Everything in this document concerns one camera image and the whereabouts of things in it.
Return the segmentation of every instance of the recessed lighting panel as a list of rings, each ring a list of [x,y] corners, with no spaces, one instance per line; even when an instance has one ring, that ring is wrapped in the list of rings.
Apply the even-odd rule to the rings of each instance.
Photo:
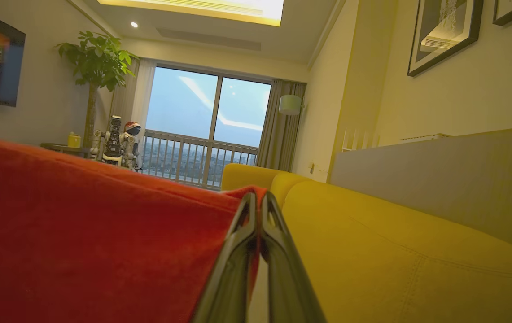
[[[100,4],[180,12],[280,26],[284,0],[98,0]]]

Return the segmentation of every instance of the yellow couch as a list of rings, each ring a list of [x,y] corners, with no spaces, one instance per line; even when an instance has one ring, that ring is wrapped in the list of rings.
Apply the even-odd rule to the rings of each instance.
[[[303,176],[229,164],[278,199],[330,323],[512,322],[512,245]]]

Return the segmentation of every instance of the red hat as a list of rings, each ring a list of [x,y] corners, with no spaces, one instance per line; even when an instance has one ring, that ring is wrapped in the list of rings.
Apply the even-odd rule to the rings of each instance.
[[[138,124],[138,122],[129,121],[124,126],[124,132],[129,131],[130,129],[134,129],[135,127],[141,127],[141,126]]]

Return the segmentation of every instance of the sky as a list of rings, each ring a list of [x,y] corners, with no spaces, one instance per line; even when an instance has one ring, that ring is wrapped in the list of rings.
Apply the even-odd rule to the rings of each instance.
[[[208,139],[218,77],[158,67],[146,128]],[[258,147],[269,84],[224,78],[214,139]]]

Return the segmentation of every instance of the gray partition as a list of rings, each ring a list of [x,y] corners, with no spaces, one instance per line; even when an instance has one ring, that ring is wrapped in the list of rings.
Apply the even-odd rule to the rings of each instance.
[[[340,153],[331,184],[512,244],[512,129]]]

